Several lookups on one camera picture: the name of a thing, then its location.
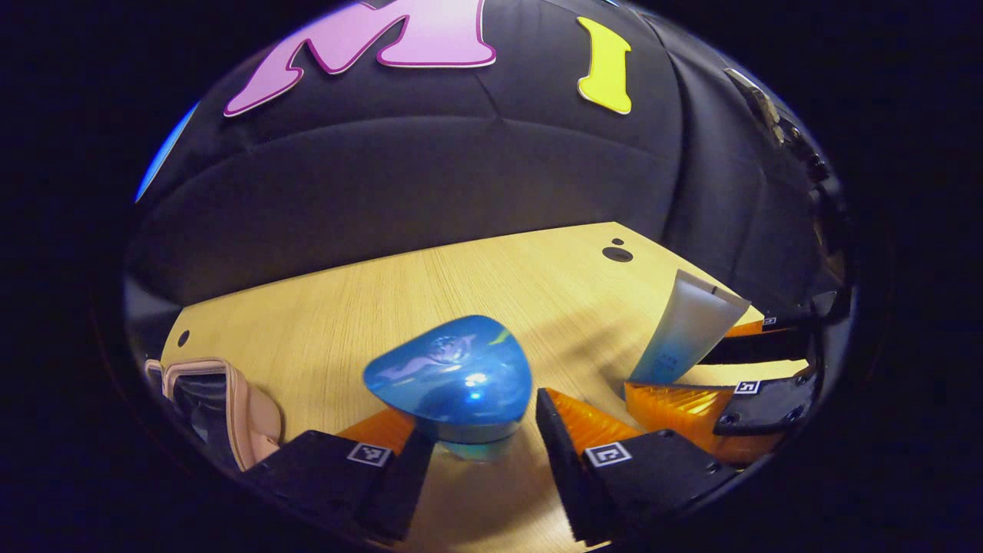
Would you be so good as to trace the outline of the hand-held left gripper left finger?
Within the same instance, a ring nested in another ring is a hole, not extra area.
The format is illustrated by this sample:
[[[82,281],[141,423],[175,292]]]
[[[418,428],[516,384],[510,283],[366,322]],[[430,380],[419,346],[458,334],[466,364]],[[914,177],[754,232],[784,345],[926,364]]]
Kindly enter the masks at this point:
[[[305,431],[243,478],[310,524],[389,544],[407,539],[433,447],[387,407],[337,434]]]

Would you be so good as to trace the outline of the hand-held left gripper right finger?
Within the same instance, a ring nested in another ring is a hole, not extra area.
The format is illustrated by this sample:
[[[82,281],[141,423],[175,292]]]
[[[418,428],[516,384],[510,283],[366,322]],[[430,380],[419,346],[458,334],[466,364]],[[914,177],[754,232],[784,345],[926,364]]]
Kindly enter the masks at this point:
[[[663,528],[737,475],[677,431],[638,432],[555,389],[538,389],[536,424],[572,535],[587,546]]]

